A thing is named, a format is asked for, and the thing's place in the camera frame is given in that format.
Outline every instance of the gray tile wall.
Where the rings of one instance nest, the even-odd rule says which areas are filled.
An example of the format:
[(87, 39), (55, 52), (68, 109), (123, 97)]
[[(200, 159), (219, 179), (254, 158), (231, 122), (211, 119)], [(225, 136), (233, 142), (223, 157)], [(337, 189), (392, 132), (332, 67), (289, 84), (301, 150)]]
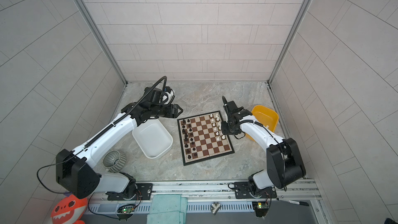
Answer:
[(312, 0), (272, 84), (335, 223), (398, 220), (397, 8)]
[(265, 81), (302, 0), (84, 2), (129, 81)]
[[(37, 169), (102, 129), (122, 90), (72, 0), (0, 0), (1, 223), (49, 216), (62, 195)], [(63, 190), (55, 167), (40, 176)]]

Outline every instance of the white bin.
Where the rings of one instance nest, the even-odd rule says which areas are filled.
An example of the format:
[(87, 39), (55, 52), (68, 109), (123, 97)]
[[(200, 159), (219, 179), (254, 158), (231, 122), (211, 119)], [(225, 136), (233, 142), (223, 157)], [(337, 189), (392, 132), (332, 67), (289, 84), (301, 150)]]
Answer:
[(151, 119), (132, 131), (137, 144), (147, 158), (159, 159), (173, 145), (173, 137), (158, 119)]

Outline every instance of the yellow plastic tray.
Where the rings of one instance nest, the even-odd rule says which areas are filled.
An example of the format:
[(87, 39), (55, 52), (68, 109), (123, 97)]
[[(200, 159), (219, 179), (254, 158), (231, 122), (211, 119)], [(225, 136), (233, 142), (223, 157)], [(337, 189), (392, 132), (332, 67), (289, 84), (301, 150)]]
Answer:
[[(268, 129), (271, 132), (275, 132), (276, 125), (279, 121), (279, 115), (274, 110), (265, 106), (257, 105), (253, 107), (251, 113), (256, 117), (258, 122), (262, 123), (265, 127), (268, 126)], [(250, 135), (246, 134), (246, 137), (254, 141)]]

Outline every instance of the chessboard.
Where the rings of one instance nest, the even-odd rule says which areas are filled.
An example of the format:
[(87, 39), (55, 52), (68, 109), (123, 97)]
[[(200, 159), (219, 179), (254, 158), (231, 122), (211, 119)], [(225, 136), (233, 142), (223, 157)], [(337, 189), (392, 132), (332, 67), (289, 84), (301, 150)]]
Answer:
[(231, 140), (221, 132), (220, 111), (177, 121), (184, 166), (235, 153)]

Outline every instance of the black mounting plate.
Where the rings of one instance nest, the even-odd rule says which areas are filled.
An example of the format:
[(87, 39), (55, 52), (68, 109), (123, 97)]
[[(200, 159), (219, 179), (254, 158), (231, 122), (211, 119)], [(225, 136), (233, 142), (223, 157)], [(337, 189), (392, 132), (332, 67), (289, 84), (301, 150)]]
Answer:
[[(152, 194), (153, 184), (152, 183), (137, 183), (136, 186), (137, 186), (137, 190), (139, 190), (142, 194), (142, 200), (149, 200), (150, 195)], [(108, 195), (108, 201), (134, 201), (134, 200), (137, 200), (137, 194), (129, 200), (125, 200), (122, 197), (117, 197), (114, 195)]]
[[(235, 197), (236, 199), (266, 199), (269, 196), (264, 193), (261, 197), (253, 197), (250, 194), (249, 182), (234, 182), (235, 185)], [(268, 187), (265, 191), (270, 195), (271, 198), (276, 198), (276, 192), (272, 190), (272, 187)]]

